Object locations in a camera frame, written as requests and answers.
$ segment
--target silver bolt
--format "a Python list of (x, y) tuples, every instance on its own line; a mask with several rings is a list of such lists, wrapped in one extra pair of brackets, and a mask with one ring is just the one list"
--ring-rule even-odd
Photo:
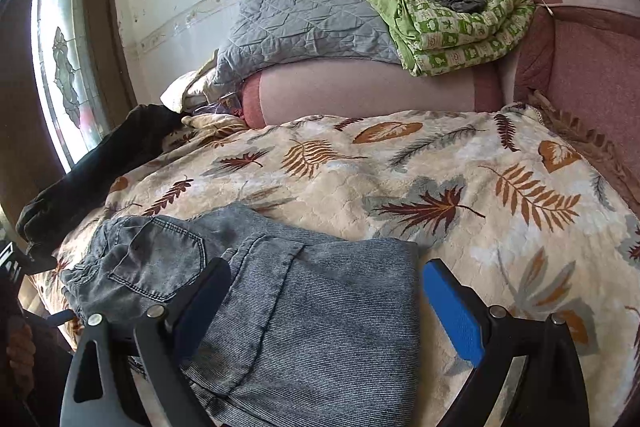
[(89, 324), (90, 326), (97, 326), (101, 322), (102, 315), (100, 315), (99, 313), (94, 313), (93, 315), (91, 315), (91, 317), (89, 317), (89, 320), (87, 320), (87, 324)]
[(494, 319), (503, 319), (507, 316), (507, 310), (505, 310), (502, 306), (498, 306), (498, 304), (494, 304), (489, 308), (489, 313)]
[(162, 304), (154, 304), (146, 311), (146, 316), (150, 319), (156, 319), (164, 315), (164, 306)]
[(564, 320), (564, 318), (562, 318), (557, 313), (552, 313), (551, 314), (551, 322), (553, 322), (553, 324), (555, 324), (556, 326), (559, 326), (561, 324), (564, 324), (566, 322), (566, 320)]

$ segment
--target gray quilted blanket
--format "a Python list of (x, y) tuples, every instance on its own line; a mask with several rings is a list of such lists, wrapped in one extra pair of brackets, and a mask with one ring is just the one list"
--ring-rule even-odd
[(238, 90), (268, 66), (317, 57), (400, 64), (388, 26), (366, 0), (241, 0), (207, 98)]

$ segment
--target green and white blanket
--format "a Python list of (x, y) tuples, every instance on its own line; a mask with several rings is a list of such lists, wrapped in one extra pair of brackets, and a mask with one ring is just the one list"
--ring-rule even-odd
[(433, 0), (367, 0), (389, 26), (413, 76), (435, 75), (504, 57), (524, 37), (533, 0), (487, 0), (484, 11), (458, 13)]

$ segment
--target blanket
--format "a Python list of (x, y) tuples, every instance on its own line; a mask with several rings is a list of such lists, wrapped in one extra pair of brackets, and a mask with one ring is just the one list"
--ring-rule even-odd
[[(580, 356), (594, 427), (612, 426), (638, 392), (640, 222), (533, 108), (310, 116), (261, 130), (225, 115), (183, 122), (164, 154), (116, 179), (104, 206), (66, 237), (58, 269), (33, 277), (51, 312), (68, 307), (60, 270), (82, 260), (105, 219), (190, 219), (241, 201), (347, 240), (415, 241), (423, 262), (442, 258), (488, 305), (518, 317), (561, 315)], [(433, 427), (470, 367), (424, 296), (420, 315), (415, 425)], [(521, 360), (512, 365), (487, 425), (499, 425), (521, 367)]]
[(533, 0), (487, 0), (479, 13), (458, 13), (434, 0), (368, 0), (389, 26), (413, 76), (448, 73), (504, 57), (524, 37)]
[(209, 102), (274, 64), (307, 58), (366, 58), (400, 64), (385, 22), (366, 0), (241, 0), (218, 54)]

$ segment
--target door glass panel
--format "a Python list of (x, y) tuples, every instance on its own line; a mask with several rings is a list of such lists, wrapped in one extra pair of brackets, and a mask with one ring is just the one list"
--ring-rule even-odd
[(68, 172), (108, 129), (88, 52), (82, 0), (33, 0), (31, 51), (47, 128)]

